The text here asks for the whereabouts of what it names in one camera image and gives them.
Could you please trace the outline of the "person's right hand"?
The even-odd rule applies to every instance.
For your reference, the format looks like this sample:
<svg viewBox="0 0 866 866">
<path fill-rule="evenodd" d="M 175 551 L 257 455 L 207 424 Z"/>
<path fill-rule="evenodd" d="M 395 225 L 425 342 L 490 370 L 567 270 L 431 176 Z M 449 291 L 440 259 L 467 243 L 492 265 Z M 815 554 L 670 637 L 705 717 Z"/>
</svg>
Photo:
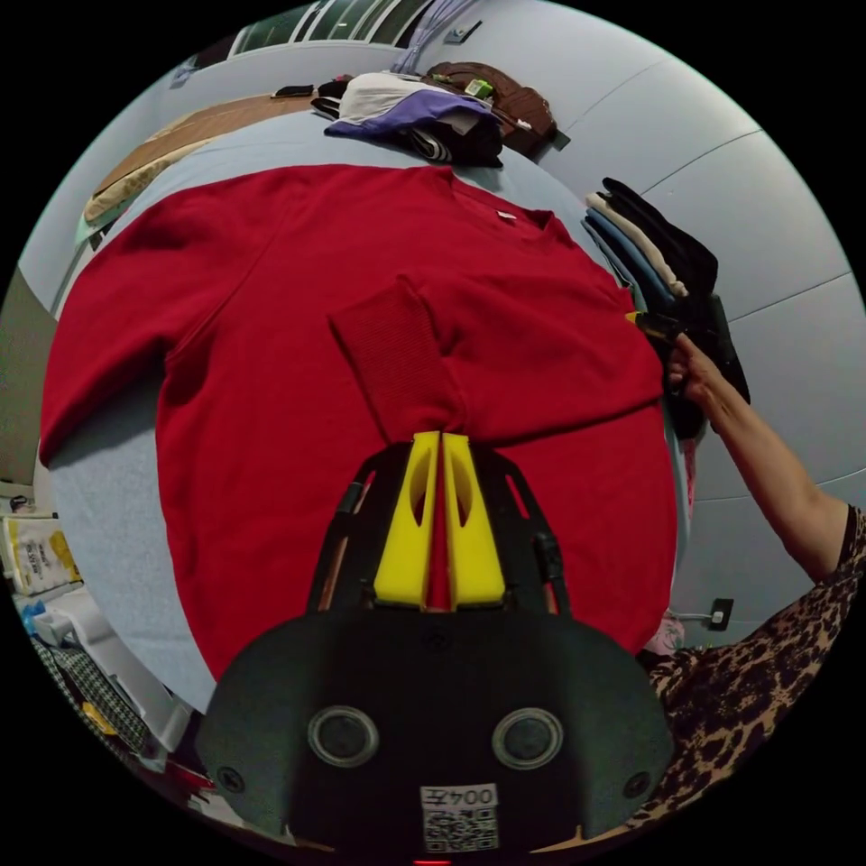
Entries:
<svg viewBox="0 0 866 866">
<path fill-rule="evenodd" d="M 668 359 L 667 384 L 674 394 L 707 409 L 724 385 L 721 372 L 687 334 L 679 334 Z"/>
</svg>

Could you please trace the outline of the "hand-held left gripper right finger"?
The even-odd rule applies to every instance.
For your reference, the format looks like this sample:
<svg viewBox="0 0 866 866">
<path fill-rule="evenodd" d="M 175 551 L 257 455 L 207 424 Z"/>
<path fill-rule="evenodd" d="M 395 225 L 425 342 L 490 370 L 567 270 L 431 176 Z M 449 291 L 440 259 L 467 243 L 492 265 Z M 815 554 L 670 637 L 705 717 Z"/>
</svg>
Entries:
<svg viewBox="0 0 866 866">
<path fill-rule="evenodd" d="M 450 602 L 500 606 L 505 581 L 469 439 L 442 437 Z"/>
</svg>

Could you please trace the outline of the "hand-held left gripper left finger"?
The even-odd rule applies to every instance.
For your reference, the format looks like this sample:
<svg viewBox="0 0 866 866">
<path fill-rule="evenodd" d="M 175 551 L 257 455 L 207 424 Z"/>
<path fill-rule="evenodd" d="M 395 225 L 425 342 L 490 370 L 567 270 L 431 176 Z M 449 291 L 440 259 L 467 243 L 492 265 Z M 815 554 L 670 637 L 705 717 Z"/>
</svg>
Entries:
<svg viewBox="0 0 866 866">
<path fill-rule="evenodd" d="M 440 434 L 414 436 L 399 471 L 396 501 L 373 580 L 380 606 L 424 606 L 438 491 Z"/>
</svg>

